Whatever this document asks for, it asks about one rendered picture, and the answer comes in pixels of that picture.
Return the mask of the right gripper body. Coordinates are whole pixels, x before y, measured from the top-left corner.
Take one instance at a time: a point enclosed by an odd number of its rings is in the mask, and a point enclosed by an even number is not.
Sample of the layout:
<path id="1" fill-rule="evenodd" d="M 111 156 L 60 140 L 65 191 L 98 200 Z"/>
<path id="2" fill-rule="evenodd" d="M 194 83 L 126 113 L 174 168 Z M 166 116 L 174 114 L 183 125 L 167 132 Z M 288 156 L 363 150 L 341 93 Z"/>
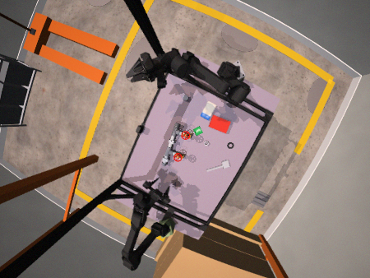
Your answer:
<path id="1" fill-rule="evenodd" d="M 152 189 L 152 187 L 151 187 L 151 184 L 148 182 L 148 181 L 145 181 L 143 184 L 142 184 L 142 186 L 145 188 L 145 189 Z M 148 197 L 146 198 L 146 200 L 148 201 L 148 202 L 150 202 L 152 205 L 154 205 L 155 203 L 154 203 L 154 200 L 151 198 L 151 199 L 149 199 L 149 196 L 150 195 L 148 195 Z M 170 203 L 170 199 L 167 197 L 167 196 L 162 196 L 161 197 L 161 201 L 164 203 L 164 204 L 168 204 L 168 203 Z"/>

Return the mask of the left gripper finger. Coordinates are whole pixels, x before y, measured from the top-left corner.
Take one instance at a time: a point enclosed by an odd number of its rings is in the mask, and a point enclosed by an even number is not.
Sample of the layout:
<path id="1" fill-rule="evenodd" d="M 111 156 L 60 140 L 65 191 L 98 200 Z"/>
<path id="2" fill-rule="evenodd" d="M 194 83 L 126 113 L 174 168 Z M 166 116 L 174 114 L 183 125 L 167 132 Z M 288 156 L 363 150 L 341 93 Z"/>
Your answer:
<path id="1" fill-rule="evenodd" d="M 139 74 L 139 75 L 134 76 L 134 77 L 131 79 L 131 82 L 143 81 L 143 80 L 146 80 L 146 81 L 150 82 L 150 80 L 149 80 L 148 76 L 147 76 L 147 75 L 145 75 L 145 74 Z"/>
<path id="2" fill-rule="evenodd" d="M 139 74 L 145 74 L 148 76 L 147 70 L 141 60 L 141 58 L 138 58 L 136 63 L 133 65 L 133 67 L 130 69 L 130 71 L 127 73 L 126 77 L 132 77 Z"/>

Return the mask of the red rectangular block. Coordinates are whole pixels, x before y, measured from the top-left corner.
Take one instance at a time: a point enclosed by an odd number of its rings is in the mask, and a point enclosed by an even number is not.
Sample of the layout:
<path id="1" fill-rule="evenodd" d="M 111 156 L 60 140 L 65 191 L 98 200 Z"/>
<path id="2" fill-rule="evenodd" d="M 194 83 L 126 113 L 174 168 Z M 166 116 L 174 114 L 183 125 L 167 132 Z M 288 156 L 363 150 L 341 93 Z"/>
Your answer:
<path id="1" fill-rule="evenodd" d="M 228 131 L 230 121 L 219 118 L 215 115 L 212 116 L 212 121 L 210 121 L 209 127 L 212 127 L 218 131 L 226 133 Z"/>

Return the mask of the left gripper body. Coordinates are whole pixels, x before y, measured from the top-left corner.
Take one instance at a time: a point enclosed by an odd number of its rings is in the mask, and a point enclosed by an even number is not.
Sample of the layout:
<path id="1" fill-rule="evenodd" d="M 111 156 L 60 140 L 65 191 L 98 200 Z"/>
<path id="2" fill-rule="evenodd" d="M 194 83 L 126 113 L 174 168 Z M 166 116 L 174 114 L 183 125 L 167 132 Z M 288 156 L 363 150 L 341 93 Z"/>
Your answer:
<path id="1" fill-rule="evenodd" d="M 142 57 L 141 59 L 143 59 L 142 62 L 144 64 L 146 70 L 148 70 L 147 73 L 149 73 L 149 72 L 151 73 L 151 74 L 150 73 L 148 74 L 148 78 L 150 79 L 150 82 L 155 80 L 156 75 L 153 74 L 155 72 L 155 70 L 163 69 L 163 68 L 164 69 L 169 69 L 169 63 L 168 63 L 166 57 L 163 54 L 161 55 L 161 53 L 158 54 L 158 57 L 153 58 L 153 62 L 152 62 L 152 58 L 151 58 L 149 53 L 144 52 L 140 55 Z M 155 64 L 155 66 L 154 66 L 154 64 Z"/>

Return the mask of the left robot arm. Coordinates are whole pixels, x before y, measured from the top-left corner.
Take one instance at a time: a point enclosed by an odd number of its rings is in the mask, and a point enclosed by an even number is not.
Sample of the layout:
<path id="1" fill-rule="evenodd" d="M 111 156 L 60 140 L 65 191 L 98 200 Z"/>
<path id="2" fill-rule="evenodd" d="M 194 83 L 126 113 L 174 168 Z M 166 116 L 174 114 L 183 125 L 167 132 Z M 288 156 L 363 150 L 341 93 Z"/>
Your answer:
<path id="1" fill-rule="evenodd" d="M 230 62 L 223 62 L 221 63 L 220 68 L 217 71 L 217 74 L 219 75 L 218 76 L 210 69 L 203 66 L 199 58 L 197 58 L 194 53 L 191 53 L 189 51 L 183 53 L 181 57 L 181 54 L 178 51 L 178 49 L 172 48 L 172 51 L 164 53 L 164 56 L 166 57 L 169 63 L 169 68 L 172 68 L 172 70 L 177 74 L 179 78 L 185 78 L 189 74 L 191 75 L 194 73 L 202 80 L 216 88 L 217 92 L 219 92 L 222 95 L 225 95 L 229 102 L 241 104 L 251 91 L 250 86 L 248 84 L 237 79 L 237 77 L 240 77 L 240 66 L 235 66 Z M 154 74 L 157 76 L 158 89 L 159 88 L 163 89 L 167 85 L 167 81 L 165 80 L 164 77 L 164 73 L 166 73 L 166 71 L 167 69 L 163 68 L 155 70 L 154 72 Z M 226 95 L 226 91 L 228 90 L 229 87 L 230 87 L 229 91 L 230 97 Z"/>

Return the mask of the grey pipe with red valve handwheels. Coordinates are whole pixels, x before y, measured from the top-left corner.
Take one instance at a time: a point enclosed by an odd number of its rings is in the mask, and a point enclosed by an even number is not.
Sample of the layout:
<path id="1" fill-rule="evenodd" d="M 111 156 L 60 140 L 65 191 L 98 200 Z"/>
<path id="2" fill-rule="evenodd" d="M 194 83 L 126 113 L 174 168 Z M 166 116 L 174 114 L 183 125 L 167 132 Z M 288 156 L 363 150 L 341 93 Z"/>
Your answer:
<path id="1" fill-rule="evenodd" d="M 185 133 L 185 131 L 181 132 L 180 130 L 178 130 L 178 127 L 179 127 L 179 124 L 175 123 L 175 126 L 173 127 L 173 131 L 172 131 L 172 134 L 171 134 L 171 138 L 168 141 L 169 145 L 167 146 L 166 152 L 165 152 L 164 157 L 162 159 L 163 160 L 163 162 L 162 162 L 163 166 L 166 166 L 167 162 L 169 161 L 169 155 L 174 155 L 174 157 L 177 157 L 177 159 L 179 159 L 179 157 L 180 157 L 180 159 L 183 159 L 183 157 L 184 157 L 184 154 L 180 154 L 178 152 L 172 151 L 172 145 L 175 143 L 174 138 L 176 137 L 176 135 L 181 135 L 181 137 L 185 137 L 186 138 L 185 140 L 187 140 L 188 138 L 189 139 L 191 138 L 191 134 L 189 134 L 189 132 Z M 174 160 L 177 161 L 175 158 L 174 158 Z"/>

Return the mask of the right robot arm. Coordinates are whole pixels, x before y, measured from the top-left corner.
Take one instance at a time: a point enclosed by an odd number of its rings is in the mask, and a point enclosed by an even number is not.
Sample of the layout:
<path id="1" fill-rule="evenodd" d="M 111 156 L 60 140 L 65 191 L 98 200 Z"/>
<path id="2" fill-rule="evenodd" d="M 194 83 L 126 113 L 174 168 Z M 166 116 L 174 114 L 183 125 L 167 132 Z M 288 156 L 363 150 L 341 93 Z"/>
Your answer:
<path id="1" fill-rule="evenodd" d="M 163 193 L 157 188 L 156 190 L 152 188 L 148 194 L 150 195 L 149 199 L 152 198 L 154 200 L 154 203 L 156 203 L 163 195 Z M 122 250 L 123 265 L 131 271 L 135 271 L 138 268 L 139 264 L 141 263 L 141 256 L 153 243 L 155 238 L 159 237 L 160 235 L 164 237 L 171 231 L 167 224 L 162 225 L 158 222 L 155 222 L 151 226 L 151 232 L 147 235 L 147 237 L 143 240 L 139 247 L 135 251 L 133 251 L 138 234 L 141 228 L 144 227 L 147 220 L 147 215 L 149 215 L 148 212 L 153 206 L 141 193 L 138 193 L 133 197 L 133 205 L 134 207 L 131 219 L 131 229 L 127 237 L 124 249 Z"/>

